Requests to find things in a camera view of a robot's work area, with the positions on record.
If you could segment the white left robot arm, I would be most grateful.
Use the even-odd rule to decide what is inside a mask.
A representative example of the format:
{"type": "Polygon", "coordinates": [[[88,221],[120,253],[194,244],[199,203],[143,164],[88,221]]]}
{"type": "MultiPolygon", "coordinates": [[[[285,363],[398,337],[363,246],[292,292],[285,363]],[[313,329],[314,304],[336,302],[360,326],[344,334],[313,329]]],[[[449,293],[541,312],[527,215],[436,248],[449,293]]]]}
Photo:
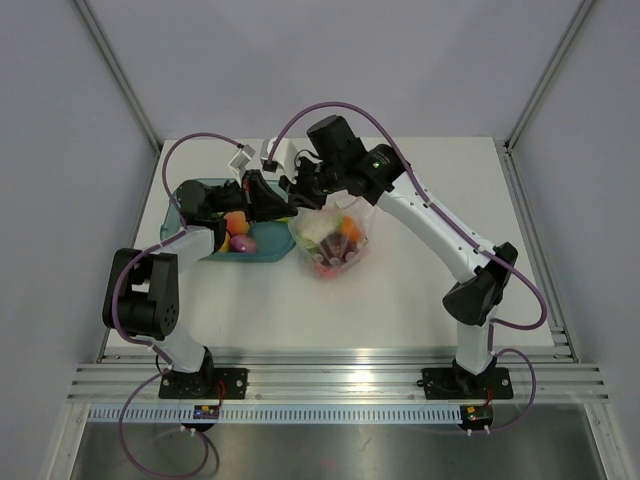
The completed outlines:
{"type": "Polygon", "coordinates": [[[169,194],[160,241],[114,254],[103,322],[165,361],[160,398],[245,397],[247,369],[216,366],[211,350],[181,323],[179,277],[204,260],[280,260],[293,248],[285,222],[296,213],[284,189],[258,170],[230,179],[186,180],[169,194]]]}

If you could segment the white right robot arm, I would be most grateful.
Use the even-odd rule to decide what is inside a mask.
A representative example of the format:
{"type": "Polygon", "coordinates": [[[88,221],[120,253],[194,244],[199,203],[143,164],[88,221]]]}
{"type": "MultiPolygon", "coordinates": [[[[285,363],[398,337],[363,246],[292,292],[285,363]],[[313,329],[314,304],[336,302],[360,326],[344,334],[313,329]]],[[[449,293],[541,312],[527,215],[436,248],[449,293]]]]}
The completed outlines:
{"type": "Polygon", "coordinates": [[[346,119],[330,115],[307,131],[315,150],[304,155],[278,136],[268,142],[264,168],[283,171],[290,204],[321,209],[329,195],[346,192],[391,215],[444,263],[455,284],[442,303],[457,323],[457,349],[448,377],[453,392],[473,398],[499,383],[491,321],[518,258],[509,242],[495,245],[475,234],[429,194],[399,147],[387,140],[364,146],[346,119]]]}

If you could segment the clear zip top bag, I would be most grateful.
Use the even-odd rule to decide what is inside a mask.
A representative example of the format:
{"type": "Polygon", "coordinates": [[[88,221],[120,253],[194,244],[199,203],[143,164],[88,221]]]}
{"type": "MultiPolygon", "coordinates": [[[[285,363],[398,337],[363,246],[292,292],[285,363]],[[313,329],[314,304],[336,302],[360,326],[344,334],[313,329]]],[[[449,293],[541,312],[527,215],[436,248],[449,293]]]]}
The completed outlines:
{"type": "Polygon", "coordinates": [[[366,253],[374,207],[362,198],[336,196],[321,210],[300,209],[289,231],[302,264],[321,279],[333,279],[366,253]]]}

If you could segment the white toy cauliflower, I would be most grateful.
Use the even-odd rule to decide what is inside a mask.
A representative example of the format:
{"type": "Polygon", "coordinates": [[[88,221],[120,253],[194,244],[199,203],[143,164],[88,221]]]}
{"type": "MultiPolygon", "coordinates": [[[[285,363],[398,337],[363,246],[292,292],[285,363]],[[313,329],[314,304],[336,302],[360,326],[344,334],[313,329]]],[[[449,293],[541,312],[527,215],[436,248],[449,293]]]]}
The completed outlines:
{"type": "Polygon", "coordinates": [[[339,220],[340,218],[331,212],[307,212],[297,227],[299,239],[306,245],[319,244],[338,229],[339,220]]]}

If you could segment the red toy tomato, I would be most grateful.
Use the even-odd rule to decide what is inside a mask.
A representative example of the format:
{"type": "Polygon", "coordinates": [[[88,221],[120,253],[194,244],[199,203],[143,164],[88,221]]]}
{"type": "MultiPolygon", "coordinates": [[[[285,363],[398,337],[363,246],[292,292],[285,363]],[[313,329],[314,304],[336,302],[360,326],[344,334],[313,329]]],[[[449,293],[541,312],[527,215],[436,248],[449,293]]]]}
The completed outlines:
{"type": "Polygon", "coordinates": [[[334,267],[327,266],[322,263],[315,263],[314,269],[316,274],[322,279],[332,279],[338,273],[338,271],[334,267]]]}

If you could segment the dark red toy pepper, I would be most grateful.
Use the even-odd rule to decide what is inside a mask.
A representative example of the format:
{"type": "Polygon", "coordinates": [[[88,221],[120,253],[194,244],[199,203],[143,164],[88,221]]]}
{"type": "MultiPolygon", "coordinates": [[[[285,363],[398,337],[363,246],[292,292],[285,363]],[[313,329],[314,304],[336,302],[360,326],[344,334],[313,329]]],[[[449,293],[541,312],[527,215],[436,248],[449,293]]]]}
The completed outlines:
{"type": "Polygon", "coordinates": [[[359,249],[356,243],[350,242],[339,232],[325,237],[319,244],[318,254],[324,264],[339,266],[356,256],[359,249]]]}

